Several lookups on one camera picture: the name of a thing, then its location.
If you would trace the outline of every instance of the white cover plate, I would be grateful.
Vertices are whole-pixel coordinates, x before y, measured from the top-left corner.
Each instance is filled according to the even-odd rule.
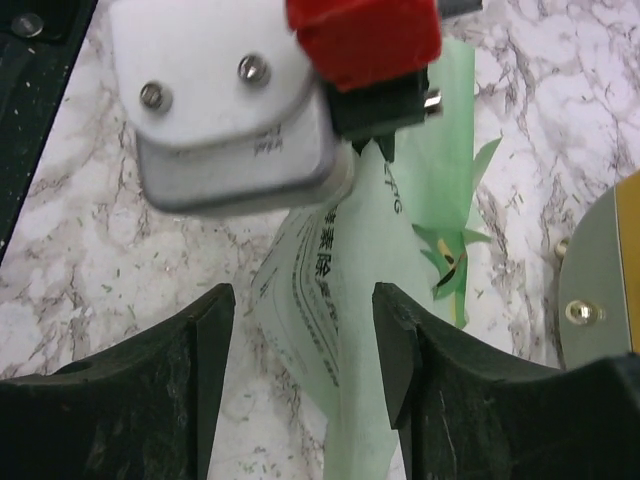
[[[282,0],[120,0],[110,16],[120,97],[134,128],[154,143],[185,148],[259,133],[285,119],[311,84]],[[262,89],[238,79],[252,52],[271,67]],[[173,93],[163,115],[140,104],[149,81]]]

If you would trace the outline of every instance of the red component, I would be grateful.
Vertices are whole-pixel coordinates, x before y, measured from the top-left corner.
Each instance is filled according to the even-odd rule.
[[[289,26],[340,91],[424,68],[442,50],[435,0],[286,0]]]

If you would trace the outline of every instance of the marble surface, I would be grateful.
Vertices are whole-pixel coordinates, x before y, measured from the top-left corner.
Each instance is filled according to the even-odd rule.
[[[238,313],[210,478],[319,479],[324,423],[247,311],[283,212],[158,214],[141,196],[101,0],[0,268],[0,377],[51,373],[231,282]],[[560,364],[553,246],[640,158],[639,6],[490,0],[450,23],[475,45],[477,145],[504,141],[477,193],[491,245],[470,252],[470,324]],[[390,478],[403,478],[396,456]]]

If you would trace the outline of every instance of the crumpled plastic bag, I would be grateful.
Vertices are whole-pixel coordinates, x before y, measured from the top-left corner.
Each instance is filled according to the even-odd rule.
[[[497,147],[474,163],[473,71],[473,49],[445,40],[429,69],[443,117],[399,133],[393,165],[370,143],[351,195],[291,211],[254,279],[253,312],[267,341],[328,418],[325,480],[384,480],[398,442],[373,324],[375,284],[394,283],[434,315],[464,323],[465,244],[486,239],[468,225],[473,188]]]

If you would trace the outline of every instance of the metal bolt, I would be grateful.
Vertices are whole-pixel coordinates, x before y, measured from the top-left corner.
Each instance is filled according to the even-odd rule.
[[[257,53],[246,55],[238,65],[238,77],[252,87],[264,87],[271,78],[269,64]]]
[[[559,260],[564,260],[567,254],[567,248],[569,248],[569,237],[563,238],[556,244],[554,251]]]
[[[440,115],[442,113],[442,93],[440,90],[429,90],[424,96],[424,115]]]
[[[140,91],[140,103],[156,113],[164,113],[171,108],[171,90],[158,82],[149,82]]]
[[[11,31],[22,38],[33,38],[42,32],[44,22],[35,13],[18,15],[11,22]]]
[[[574,325],[584,327],[604,319],[604,310],[584,300],[574,300],[567,305],[565,316]]]

